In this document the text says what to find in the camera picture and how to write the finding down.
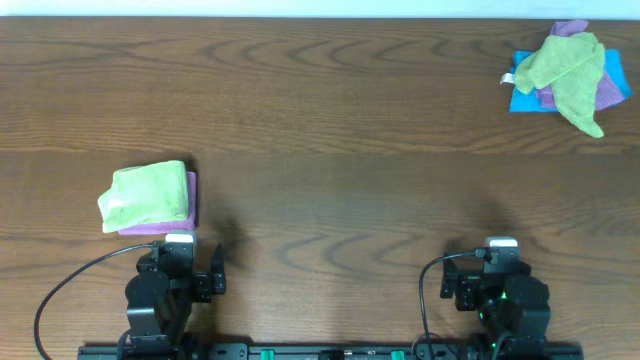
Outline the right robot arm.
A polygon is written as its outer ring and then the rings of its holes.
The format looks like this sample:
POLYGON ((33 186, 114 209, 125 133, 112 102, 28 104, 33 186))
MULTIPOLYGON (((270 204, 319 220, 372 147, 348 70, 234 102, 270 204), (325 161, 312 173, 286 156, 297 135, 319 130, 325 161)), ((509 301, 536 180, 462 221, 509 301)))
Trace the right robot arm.
POLYGON ((479 270, 443 261, 440 296, 459 311, 478 314, 483 334, 469 337, 466 359, 548 359, 546 331, 551 318, 548 285, 531 275, 517 247, 482 247, 470 252, 479 270))

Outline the green microfibre cloth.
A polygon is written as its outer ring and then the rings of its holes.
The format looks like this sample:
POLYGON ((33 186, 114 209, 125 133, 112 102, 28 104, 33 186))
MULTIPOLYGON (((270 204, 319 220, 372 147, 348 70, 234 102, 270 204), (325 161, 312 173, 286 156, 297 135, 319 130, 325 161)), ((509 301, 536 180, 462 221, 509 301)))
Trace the green microfibre cloth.
POLYGON ((550 35, 516 66, 512 83, 525 95, 549 86, 558 112, 583 133, 601 138, 594 113, 604 70, 605 47, 594 34, 550 35))

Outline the folded green cloth on stack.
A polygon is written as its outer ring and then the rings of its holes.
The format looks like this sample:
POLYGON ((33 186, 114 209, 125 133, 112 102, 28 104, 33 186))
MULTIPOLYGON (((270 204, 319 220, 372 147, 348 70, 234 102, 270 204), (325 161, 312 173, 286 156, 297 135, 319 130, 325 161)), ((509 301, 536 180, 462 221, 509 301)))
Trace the folded green cloth on stack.
POLYGON ((111 187, 99 196, 102 231, 188 219, 186 166, 170 160, 129 167, 113 173, 111 187))

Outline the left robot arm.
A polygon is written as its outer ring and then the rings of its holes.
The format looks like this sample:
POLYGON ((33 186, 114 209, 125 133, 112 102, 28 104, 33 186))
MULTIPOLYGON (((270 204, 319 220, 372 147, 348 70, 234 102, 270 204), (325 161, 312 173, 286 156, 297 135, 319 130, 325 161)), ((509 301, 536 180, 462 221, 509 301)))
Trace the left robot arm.
POLYGON ((156 241, 139 258, 125 288, 129 329, 116 348, 118 359, 196 359, 200 351, 185 331, 195 303, 226 292, 225 251, 217 246, 207 271, 194 270, 196 245, 156 241))

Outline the purple crumpled microfibre cloth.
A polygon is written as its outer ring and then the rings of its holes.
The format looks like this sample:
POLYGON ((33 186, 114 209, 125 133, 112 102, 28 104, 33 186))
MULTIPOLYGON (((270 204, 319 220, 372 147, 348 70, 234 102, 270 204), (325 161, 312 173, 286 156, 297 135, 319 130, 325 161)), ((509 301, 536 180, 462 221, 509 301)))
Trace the purple crumpled microfibre cloth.
MULTIPOLYGON (((550 34, 554 36, 569 37, 571 35, 582 33, 588 27, 586 20, 570 20, 557 21, 551 28, 550 34)), ((555 109, 553 91, 550 86, 536 91, 540 106, 545 109, 555 109)), ((607 107, 616 105, 625 99, 625 95, 621 88, 611 78, 609 71, 604 69, 603 76, 600 79, 595 97, 595 110, 603 110, 607 107)))

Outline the folded purple cloth under stack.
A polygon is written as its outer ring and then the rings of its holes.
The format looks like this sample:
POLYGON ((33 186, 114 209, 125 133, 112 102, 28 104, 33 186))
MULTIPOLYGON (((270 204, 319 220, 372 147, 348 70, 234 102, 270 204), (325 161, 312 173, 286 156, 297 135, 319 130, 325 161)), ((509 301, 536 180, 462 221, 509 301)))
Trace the folded purple cloth under stack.
POLYGON ((186 220, 136 225, 118 231, 119 235, 160 235, 172 231, 194 230, 196 227, 197 177, 195 172, 186 172, 189 212, 186 220))

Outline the blue microfibre cloth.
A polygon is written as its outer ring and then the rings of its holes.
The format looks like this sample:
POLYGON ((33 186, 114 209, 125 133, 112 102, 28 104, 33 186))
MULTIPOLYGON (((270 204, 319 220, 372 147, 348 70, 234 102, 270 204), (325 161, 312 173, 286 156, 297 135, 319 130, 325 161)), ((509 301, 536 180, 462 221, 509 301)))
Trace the blue microfibre cloth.
MULTIPOLYGON (((633 91, 626 80, 624 69, 622 66, 621 58, 620 58, 620 52, 618 50, 609 49, 605 52, 605 69, 609 71, 611 78, 623 91, 625 95, 624 100, 628 99, 630 96, 633 95, 633 91)), ((509 106, 510 113, 549 113, 549 112, 556 112, 556 111, 557 111, 556 108, 555 109, 542 108, 540 106, 539 99, 536 96, 536 91, 531 92, 528 95, 523 94, 517 89, 514 89, 512 92, 511 103, 509 106)))

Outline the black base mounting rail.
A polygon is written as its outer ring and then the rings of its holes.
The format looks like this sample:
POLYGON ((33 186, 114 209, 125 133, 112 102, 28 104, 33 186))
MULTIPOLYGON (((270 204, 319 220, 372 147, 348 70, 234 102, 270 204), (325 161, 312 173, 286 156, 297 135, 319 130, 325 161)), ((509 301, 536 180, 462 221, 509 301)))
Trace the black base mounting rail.
MULTIPOLYGON (((193 360, 454 360, 492 359, 488 350, 477 354, 468 350, 477 347, 433 345, 431 357, 427 345, 401 346, 249 346, 243 343, 217 343, 205 345, 182 354, 135 353, 132 345, 126 345, 118 357, 117 346, 82 346, 78 360, 115 359, 193 359, 193 360)), ((552 346, 543 355, 498 355, 497 359, 554 359, 582 360, 584 353, 578 346, 552 346)))

